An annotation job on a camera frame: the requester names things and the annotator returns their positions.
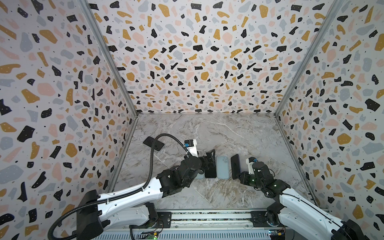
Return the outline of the black phone blue back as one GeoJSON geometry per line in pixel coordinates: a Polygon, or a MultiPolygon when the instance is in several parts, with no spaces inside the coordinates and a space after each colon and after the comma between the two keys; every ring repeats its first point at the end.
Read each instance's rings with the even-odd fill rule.
{"type": "Polygon", "coordinates": [[[211,167],[207,170],[205,170],[205,178],[206,179],[215,179],[217,178],[217,169],[216,167],[211,167]]]}

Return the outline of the light green phone case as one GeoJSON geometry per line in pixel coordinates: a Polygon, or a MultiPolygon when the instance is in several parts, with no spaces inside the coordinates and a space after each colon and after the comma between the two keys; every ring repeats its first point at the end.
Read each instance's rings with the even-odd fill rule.
{"type": "Polygon", "coordinates": [[[195,177],[195,180],[203,180],[205,179],[205,174],[198,174],[196,177],[195,177]]]}
{"type": "Polygon", "coordinates": [[[217,178],[228,180],[230,178],[229,158],[226,156],[217,157],[217,178]]]}

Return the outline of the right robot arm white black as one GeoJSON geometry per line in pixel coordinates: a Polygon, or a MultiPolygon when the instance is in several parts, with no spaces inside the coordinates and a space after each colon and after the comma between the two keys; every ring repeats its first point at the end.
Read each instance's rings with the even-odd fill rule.
{"type": "Polygon", "coordinates": [[[352,220],[343,221],[301,196],[286,182],[275,179],[263,162],[253,162],[251,173],[237,173],[240,183],[260,191],[275,202],[267,208],[266,220],[272,226],[283,225],[308,240],[364,240],[361,227],[352,220]]]}

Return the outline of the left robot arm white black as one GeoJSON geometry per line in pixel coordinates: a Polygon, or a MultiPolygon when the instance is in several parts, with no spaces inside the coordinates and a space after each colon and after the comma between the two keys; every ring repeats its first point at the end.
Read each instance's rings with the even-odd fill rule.
{"type": "Polygon", "coordinates": [[[158,215],[154,200],[162,199],[190,187],[199,174],[216,165],[216,151],[211,150],[202,157],[188,153],[181,164],[162,171],[152,178],[147,186],[137,185],[122,191],[98,194],[87,192],[77,212],[78,240],[91,240],[104,230],[117,225],[149,227],[158,215]]]}

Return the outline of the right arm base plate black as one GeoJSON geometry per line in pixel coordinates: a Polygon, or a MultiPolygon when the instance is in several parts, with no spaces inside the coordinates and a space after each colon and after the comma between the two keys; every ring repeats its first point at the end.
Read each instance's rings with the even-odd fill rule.
{"type": "Polygon", "coordinates": [[[258,211],[251,211],[251,218],[250,221],[253,224],[254,228],[282,228],[283,225],[275,223],[271,224],[269,223],[269,219],[267,218],[267,211],[266,210],[258,210],[258,211]]]}

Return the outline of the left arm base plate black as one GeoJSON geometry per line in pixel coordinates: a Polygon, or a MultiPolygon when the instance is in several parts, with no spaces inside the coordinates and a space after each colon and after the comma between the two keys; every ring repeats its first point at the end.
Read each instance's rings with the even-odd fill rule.
{"type": "Polygon", "coordinates": [[[171,227],[172,212],[157,212],[157,216],[150,218],[142,225],[132,225],[133,229],[169,229],[171,227]]]}

